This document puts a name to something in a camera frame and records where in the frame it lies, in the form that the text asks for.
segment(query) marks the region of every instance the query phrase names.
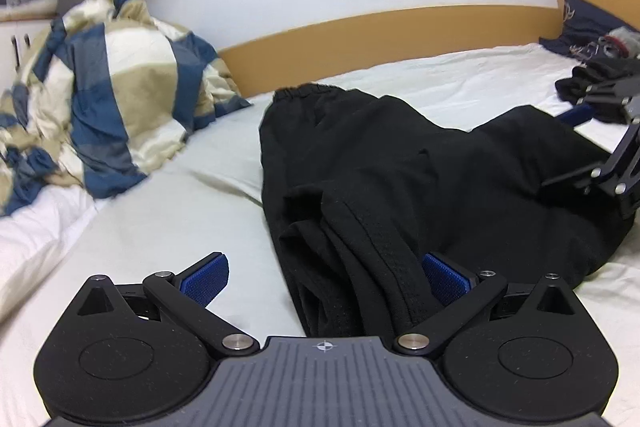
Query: elastic waistband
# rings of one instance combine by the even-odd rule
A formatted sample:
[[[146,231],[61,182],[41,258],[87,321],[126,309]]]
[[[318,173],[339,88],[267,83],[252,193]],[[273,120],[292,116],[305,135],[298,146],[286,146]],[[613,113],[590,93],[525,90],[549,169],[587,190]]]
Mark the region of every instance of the elastic waistband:
[[[342,90],[340,87],[327,86],[325,84],[303,84],[300,87],[283,87],[273,93],[273,102],[286,98],[304,98],[310,94],[321,94],[333,90]]]

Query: comforter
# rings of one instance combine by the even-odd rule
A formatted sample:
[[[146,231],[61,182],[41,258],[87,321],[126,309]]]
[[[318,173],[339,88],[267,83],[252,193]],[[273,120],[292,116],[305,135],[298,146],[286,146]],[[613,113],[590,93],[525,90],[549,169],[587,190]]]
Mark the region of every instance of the comforter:
[[[96,198],[143,180],[194,131],[246,107],[225,63],[143,0],[85,0],[33,43],[0,99],[0,208],[46,184]]]

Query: white cabinet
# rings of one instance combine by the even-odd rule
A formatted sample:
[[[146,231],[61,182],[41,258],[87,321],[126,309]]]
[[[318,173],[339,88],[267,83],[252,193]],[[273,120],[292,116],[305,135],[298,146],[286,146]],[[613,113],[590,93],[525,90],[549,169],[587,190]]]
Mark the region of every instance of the white cabinet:
[[[22,63],[28,42],[50,24],[48,20],[0,23],[0,92],[14,83],[16,66]]]

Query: gray ribbed plate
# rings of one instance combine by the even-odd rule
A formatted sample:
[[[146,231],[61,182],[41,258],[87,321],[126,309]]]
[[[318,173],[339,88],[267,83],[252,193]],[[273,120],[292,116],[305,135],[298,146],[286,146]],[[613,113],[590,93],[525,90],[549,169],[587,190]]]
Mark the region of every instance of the gray ribbed plate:
[[[49,427],[71,427],[65,420]],[[271,337],[226,359],[192,402],[146,427],[506,427],[457,399],[431,362],[390,353],[378,338]],[[602,427],[597,415],[564,427]]]

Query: metal screw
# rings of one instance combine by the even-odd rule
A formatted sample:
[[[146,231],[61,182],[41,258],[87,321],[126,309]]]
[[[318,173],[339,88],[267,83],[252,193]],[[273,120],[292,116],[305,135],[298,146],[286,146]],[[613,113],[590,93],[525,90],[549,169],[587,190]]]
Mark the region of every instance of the metal screw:
[[[429,345],[429,337],[420,333],[407,333],[398,337],[398,344],[404,349],[424,349]]]
[[[253,346],[254,340],[244,333],[233,333],[232,335],[227,335],[222,339],[222,345],[225,346],[226,349],[242,351],[243,349],[249,349]]]

